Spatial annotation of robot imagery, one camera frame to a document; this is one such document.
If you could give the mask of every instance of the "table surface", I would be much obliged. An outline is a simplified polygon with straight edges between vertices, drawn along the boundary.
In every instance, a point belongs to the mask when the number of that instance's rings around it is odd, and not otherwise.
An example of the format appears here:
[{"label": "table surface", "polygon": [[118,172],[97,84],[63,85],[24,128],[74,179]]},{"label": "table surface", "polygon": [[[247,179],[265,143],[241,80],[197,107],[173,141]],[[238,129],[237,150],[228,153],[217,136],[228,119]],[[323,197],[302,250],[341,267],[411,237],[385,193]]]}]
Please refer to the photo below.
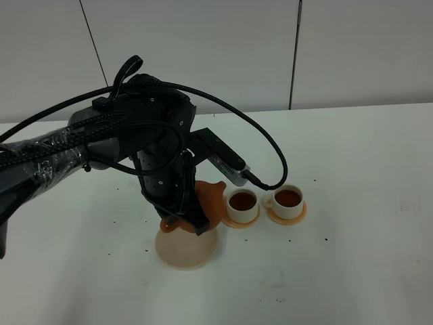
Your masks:
[{"label": "table surface", "polygon": [[[79,171],[10,219],[0,324],[431,324],[433,104],[248,115],[283,150],[304,221],[220,225],[215,258],[176,271],[156,255],[160,218],[137,179]],[[233,114],[197,116],[202,127],[265,183],[281,177],[272,147]],[[197,179],[223,176],[204,162]]]}]

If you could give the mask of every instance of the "robotic arm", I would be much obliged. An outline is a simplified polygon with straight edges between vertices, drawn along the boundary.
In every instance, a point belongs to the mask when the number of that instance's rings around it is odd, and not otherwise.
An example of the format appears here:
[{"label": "robotic arm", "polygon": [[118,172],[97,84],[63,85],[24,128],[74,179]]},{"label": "robotic arm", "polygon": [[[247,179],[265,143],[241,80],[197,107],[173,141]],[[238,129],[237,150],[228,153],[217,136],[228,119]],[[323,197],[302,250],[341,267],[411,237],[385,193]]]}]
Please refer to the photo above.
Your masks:
[{"label": "robotic arm", "polygon": [[[209,228],[209,220],[196,197],[196,165],[208,159],[237,186],[247,180],[265,190],[278,188],[288,174],[286,160],[277,144],[257,123],[229,104],[196,89],[165,83],[136,73],[143,61],[130,58],[117,74],[112,87],[92,91],[49,108],[20,123],[0,142],[25,126],[76,102],[99,97],[92,107],[75,112],[68,126],[38,138],[0,144],[0,258],[5,254],[7,220],[16,209],[52,188],[71,173],[112,167],[136,175],[141,193],[167,225],[179,219],[191,224],[197,235]],[[190,132],[196,113],[187,91],[226,107],[255,126],[277,150],[283,177],[274,186],[261,183],[244,160],[205,128]],[[118,162],[129,157],[130,169]]]}]

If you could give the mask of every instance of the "wall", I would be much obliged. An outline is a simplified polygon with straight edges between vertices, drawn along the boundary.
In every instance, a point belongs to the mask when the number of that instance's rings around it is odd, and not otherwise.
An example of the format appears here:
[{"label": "wall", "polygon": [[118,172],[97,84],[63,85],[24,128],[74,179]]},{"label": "wall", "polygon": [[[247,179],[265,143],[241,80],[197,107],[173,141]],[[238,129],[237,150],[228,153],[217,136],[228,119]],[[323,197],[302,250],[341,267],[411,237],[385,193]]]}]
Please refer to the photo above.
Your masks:
[{"label": "wall", "polygon": [[[243,111],[288,109],[297,0],[83,0],[111,84],[141,73],[207,91]],[[225,112],[192,98],[198,113]]]},{"label": "wall", "polygon": [[0,42],[1,122],[106,86],[78,0],[3,0]]},{"label": "wall", "polygon": [[304,0],[294,108],[433,102],[433,3]]}]

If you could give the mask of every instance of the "plastic wrap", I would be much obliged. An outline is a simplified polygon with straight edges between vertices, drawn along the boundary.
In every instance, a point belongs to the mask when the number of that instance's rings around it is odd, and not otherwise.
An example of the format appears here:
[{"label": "plastic wrap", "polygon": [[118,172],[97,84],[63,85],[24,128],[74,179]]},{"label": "plastic wrap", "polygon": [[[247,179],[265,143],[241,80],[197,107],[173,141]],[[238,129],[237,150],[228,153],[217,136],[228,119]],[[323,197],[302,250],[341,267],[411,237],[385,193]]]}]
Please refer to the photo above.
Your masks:
[{"label": "plastic wrap", "polygon": [[[72,132],[73,130],[66,127],[33,139],[0,144],[0,148],[3,151],[10,151],[16,156],[31,155],[32,153],[52,149],[59,144],[66,143]],[[79,170],[86,162],[87,154],[85,147],[79,146],[17,165],[37,186],[35,192],[28,200],[54,187],[60,181],[67,178],[67,176]]]}]

